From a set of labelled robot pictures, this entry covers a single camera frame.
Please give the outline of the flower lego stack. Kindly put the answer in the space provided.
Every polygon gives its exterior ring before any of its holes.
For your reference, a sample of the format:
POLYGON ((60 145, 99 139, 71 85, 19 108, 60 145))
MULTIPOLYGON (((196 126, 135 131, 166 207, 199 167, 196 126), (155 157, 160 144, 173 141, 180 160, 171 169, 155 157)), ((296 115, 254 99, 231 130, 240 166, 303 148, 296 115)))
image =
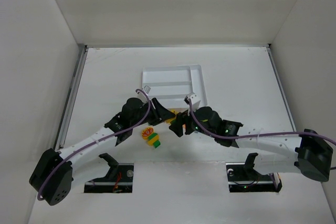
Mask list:
POLYGON ((159 135, 154 131, 153 127, 147 127, 142 131, 142 138, 149 146, 157 148, 161 145, 159 135))

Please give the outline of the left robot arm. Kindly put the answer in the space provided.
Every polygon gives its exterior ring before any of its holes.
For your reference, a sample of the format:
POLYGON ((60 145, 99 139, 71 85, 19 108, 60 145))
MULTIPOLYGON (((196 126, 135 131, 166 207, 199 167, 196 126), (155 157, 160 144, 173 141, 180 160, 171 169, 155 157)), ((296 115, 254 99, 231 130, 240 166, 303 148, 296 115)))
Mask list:
POLYGON ((53 206, 60 203, 71 189, 75 171, 103 154, 110 143, 121 144, 133 129, 142 124, 156 126, 175 114, 162 106, 156 98, 143 102, 129 98, 121 111, 99 131, 81 142, 59 151, 44 151, 29 179, 37 191, 37 199, 53 206))

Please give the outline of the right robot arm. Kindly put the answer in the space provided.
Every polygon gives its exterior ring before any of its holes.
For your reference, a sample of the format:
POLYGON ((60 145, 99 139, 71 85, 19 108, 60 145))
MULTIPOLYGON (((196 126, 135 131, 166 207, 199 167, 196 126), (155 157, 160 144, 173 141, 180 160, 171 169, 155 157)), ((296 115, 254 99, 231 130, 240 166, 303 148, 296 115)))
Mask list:
POLYGON ((199 132, 224 147, 254 149, 244 163, 245 172, 253 179, 259 174, 301 173, 318 182, 329 180, 333 149, 326 138, 315 131, 306 129, 280 134, 253 131, 239 136, 242 126, 240 122, 221 119, 216 111, 206 106, 192 113, 178 113, 169 128, 178 137, 199 132))

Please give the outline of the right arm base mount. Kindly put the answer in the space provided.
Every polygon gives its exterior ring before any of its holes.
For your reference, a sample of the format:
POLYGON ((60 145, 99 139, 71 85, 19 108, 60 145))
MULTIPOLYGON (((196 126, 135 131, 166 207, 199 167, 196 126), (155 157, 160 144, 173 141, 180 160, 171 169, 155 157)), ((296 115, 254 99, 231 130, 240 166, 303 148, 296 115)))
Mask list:
POLYGON ((230 193, 279 193, 281 191, 282 181, 278 173, 262 175, 254 170, 257 156, 257 153, 251 153, 244 163, 226 163, 230 193))

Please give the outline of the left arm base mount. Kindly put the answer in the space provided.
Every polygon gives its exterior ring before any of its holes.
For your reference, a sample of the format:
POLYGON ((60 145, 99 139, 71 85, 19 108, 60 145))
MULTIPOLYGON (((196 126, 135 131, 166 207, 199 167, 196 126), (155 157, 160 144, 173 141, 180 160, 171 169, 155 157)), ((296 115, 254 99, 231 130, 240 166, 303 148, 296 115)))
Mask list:
POLYGON ((132 193, 134 164, 119 163, 107 153, 99 155, 100 161, 105 161, 107 171, 90 179, 84 185, 86 194, 124 194, 132 193))

